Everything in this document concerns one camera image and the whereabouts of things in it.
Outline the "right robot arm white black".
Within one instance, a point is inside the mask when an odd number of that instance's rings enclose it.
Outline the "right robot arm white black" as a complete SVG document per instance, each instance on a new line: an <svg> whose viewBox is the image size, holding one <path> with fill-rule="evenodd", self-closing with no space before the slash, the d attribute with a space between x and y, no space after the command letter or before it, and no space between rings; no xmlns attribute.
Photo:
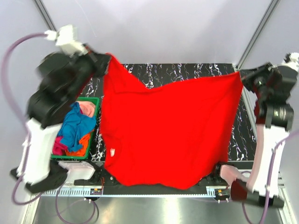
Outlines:
<svg viewBox="0 0 299 224"><path fill-rule="evenodd" d="M287 103L297 82L299 63L266 63L241 78L244 87L256 94L256 151L252 170L245 177L225 163L212 173L213 182L230 186L233 201L256 206L283 208L278 196L278 174L285 141L290 136L294 110Z"/></svg>

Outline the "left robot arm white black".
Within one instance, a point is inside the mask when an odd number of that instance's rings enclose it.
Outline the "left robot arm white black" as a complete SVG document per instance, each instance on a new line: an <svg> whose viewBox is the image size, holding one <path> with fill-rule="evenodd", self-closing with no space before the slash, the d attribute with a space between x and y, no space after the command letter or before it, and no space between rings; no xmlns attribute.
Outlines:
<svg viewBox="0 0 299 224"><path fill-rule="evenodd" d="M10 171L16 180L23 180L32 194L56 189L72 173L66 163L51 159L56 136L71 105L76 102L91 78L107 74L111 56L100 54L84 45L87 54L69 56L54 52L46 56L37 70L42 81L29 98L21 163Z"/></svg>

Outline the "red t shirt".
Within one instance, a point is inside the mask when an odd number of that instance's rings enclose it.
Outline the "red t shirt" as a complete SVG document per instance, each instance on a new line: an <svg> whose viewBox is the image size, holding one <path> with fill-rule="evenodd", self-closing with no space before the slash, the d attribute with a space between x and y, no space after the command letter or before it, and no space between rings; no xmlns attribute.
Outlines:
<svg viewBox="0 0 299 224"><path fill-rule="evenodd" d="M125 186L192 187L228 160L242 88L234 72L149 89L112 57L101 105L105 169Z"/></svg>

